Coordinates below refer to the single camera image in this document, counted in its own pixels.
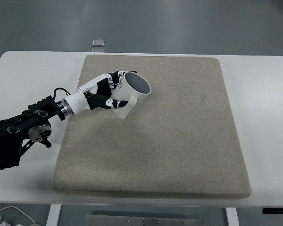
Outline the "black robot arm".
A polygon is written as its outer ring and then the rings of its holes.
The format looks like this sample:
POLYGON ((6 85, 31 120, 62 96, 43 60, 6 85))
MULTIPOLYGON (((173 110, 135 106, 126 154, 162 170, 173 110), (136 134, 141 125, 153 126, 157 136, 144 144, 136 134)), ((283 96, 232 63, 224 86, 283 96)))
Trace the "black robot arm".
POLYGON ((18 166, 20 158, 34 143, 51 147, 49 119, 58 115, 65 120, 62 102, 48 96, 36 104, 29 105, 20 115, 0 121, 0 169, 18 166))

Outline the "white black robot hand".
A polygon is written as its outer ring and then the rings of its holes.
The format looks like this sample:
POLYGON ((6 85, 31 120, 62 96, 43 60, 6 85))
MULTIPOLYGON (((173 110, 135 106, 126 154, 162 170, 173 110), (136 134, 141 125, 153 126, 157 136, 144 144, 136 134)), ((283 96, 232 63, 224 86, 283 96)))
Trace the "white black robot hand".
POLYGON ((84 110, 96 108, 113 109, 118 117, 124 119, 129 115, 129 106, 136 99, 129 101, 113 98, 117 85, 123 78, 125 71, 104 73, 80 86, 73 94, 68 94, 58 105, 65 116, 77 115, 84 110))

